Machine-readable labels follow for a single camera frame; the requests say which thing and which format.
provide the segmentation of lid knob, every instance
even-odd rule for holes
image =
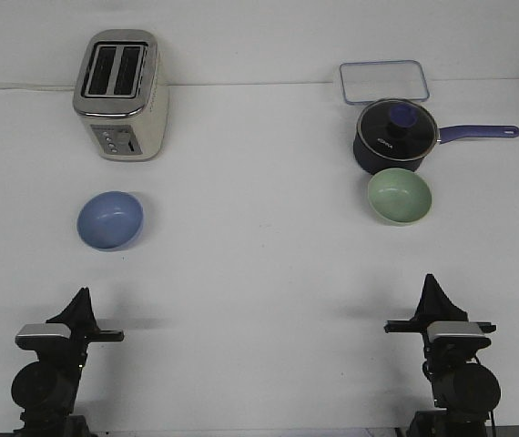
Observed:
[[[417,110],[408,103],[397,103],[389,109],[389,119],[398,127],[412,127],[417,123]]]

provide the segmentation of bowl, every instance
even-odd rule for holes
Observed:
[[[374,211],[393,225],[409,225],[423,218],[432,206],[425,181],[404,168],[386,168],[369,181],[367,197]]]
[[[120,249],[133,241],[144,212],[140,202],[122,191],[108,191],[90,199],[79,212],[77,233],[94,249]]]

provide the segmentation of silver toaster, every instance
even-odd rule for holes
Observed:
[[[73,104],[103,158],[140,161],[159,152],[168,112],[161,70],[149,32],[112,29],[89,41]]]

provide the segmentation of black saucepan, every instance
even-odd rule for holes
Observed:
[[[466,137],[518,136],[517,126],[438,128],[432,115],[423,107],[405,99],[386,98],[362,110],[353,151],[359,165],[374,175],[386,168],[415,171],[437,143]]]

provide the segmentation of saucepan handle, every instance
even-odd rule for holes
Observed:
[[[517,126],[460,125],[440,128],[440,143],[449,143],[460,138],[516,138]]]

